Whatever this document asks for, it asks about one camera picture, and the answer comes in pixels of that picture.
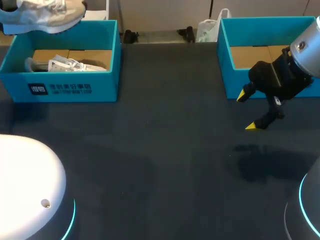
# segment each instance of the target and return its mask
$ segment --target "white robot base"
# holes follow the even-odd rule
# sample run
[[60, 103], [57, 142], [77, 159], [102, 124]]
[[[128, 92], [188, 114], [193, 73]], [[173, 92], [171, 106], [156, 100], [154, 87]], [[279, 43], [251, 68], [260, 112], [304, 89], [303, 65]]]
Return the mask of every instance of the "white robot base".
[[76, 239], [65, 169], [43, 143], [0, 135], [0, 240]]

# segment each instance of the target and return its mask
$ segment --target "plastic bag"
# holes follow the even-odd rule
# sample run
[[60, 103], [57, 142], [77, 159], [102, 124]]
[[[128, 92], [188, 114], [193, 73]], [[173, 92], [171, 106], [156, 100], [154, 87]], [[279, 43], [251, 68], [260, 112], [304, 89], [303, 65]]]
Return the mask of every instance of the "plastic bag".
[[196, 42], [216, 42], [218, 40], [220, 21], [223, 16], [227, 19], [231, 18], [229, 9], [222, 9], [217, 20], [207, 19], [200, 22], [196, 32]]

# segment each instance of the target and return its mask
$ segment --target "dark gray table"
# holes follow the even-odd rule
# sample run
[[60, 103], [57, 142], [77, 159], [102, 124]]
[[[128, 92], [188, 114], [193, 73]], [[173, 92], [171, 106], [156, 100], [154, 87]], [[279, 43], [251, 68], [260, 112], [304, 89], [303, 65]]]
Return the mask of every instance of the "dark gray table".
[[81, 240], [285, 240], [289, 196], [320, 154], [320, 100], [294, 99], [267, 131], [264, 99], [227, 100], [216, 45], [123, 49], [117, 103], [16, 104], [2, 133], [60, 157]]

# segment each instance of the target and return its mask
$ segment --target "shoe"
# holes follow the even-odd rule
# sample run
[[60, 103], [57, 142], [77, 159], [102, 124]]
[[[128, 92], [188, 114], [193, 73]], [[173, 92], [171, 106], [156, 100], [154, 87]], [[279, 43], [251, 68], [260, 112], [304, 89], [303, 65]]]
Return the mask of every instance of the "shoe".
[[25, 70], [32, 72], [97, 72], [107, 71], [100, 66], [93, 66], [78, 62], [71, 58], [65, 58], [56, 55], [52, 60], [47, 62], [34, 61], [31, 57], [25, 60]]
[[5, 35], [36, 30], [57, 34], [80, 22], [87, 8], [81, 0], [17, 0], [17, 6], [12, 12], [0, 9]]

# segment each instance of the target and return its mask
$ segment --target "led light ring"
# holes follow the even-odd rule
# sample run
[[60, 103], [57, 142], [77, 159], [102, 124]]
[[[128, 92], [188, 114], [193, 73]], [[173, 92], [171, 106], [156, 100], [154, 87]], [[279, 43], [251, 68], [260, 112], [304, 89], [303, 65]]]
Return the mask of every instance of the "led light ring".
[[304, 183], [304, 180], [306, 178], [307, 175], [304, 176], [304, 178], [302, 179], [301, 181], [301, 184], [300, 184], [300, 188], [299, 188], [299, 202], [300, 202], [300, 207], [301, 207], [301, 210], [302, 210], [302, 213], [303, 213], [303, 216], [306, 220], [306, 222], [309, 224], [309, 226], [312, 228], [312, 230], [315, 232], [315, 234], [320, 238], [320, 233], [317, 231], [317, 229], [312, 225], [311, 221], [309, 220], [306, 212], [305, 212], [305, 209], [304, 209], [304, 206], [302, 205], [302, 201], [301, 201], [301, 189], [302, 189], [302, 184]]
[[75, 221], [75, 216], [76, 216], [76, 201], [73, 199], [73, 215], [72, 215], [72, 219], [70, 222], [70, 225], [68, 227], [68, 230], [66, 231], [66, 233], [64, 234], [63, 238], [61, 240], [65, 240], [71, 230], [72, 225], [74, 224]]

